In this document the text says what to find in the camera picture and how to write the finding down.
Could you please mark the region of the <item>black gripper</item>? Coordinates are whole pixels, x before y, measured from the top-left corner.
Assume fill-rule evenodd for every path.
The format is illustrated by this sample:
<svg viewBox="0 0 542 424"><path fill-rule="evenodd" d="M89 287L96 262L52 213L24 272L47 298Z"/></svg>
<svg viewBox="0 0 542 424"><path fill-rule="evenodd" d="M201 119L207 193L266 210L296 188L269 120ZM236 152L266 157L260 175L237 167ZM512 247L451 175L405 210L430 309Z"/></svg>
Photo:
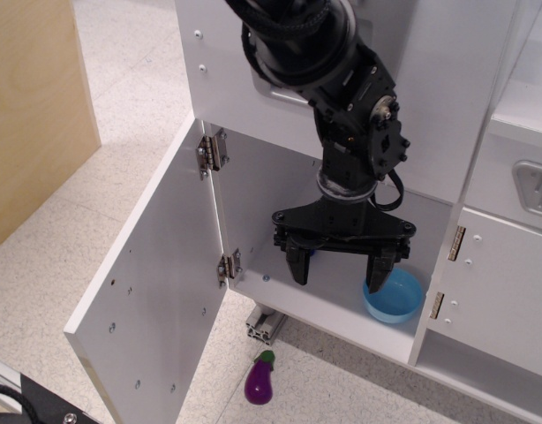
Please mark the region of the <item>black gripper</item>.
<svg viewBox="0 0 542 424"><path fill-rule="evenodd" d="M272 215L276 246L285 252L293 280L307 285L311 252L328 251L368 257L368 292L387 282L394 263L410 254L416 226L378 210L369 202L341 204L321 198Z"/></svg>

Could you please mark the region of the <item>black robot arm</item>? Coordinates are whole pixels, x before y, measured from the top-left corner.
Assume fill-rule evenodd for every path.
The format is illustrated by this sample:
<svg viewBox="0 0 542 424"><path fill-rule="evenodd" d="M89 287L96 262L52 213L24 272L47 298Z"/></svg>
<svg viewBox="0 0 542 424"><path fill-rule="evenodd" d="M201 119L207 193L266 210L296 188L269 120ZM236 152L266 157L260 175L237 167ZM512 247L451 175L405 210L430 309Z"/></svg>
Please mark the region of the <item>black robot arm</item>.
<svg viewBox="0 0 542 424"><path fill-rule="evenodd" d="M274 243L290 273L306 284L317 250L367 256L366 287L378 292L410 253L414 224L377 201L377 185L403 183L396 166L410 143L402 135L395 83L358 33L346 1L233 1L254 71L300 95L312 108L323 148L320 198L273 214Z"/></svg>

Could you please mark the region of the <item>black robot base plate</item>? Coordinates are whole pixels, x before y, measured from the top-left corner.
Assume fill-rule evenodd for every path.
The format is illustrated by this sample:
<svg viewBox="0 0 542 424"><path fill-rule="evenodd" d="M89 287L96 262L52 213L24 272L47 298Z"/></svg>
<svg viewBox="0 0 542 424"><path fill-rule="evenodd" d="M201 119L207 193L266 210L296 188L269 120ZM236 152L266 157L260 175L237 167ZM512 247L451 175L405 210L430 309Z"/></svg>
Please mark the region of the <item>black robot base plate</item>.
<svg viewBox="0 0 542 424"><path fill-rule="evenodd" d="M42 423L98 423L88 413L25 375L20 375L20 387Z"/></svg>

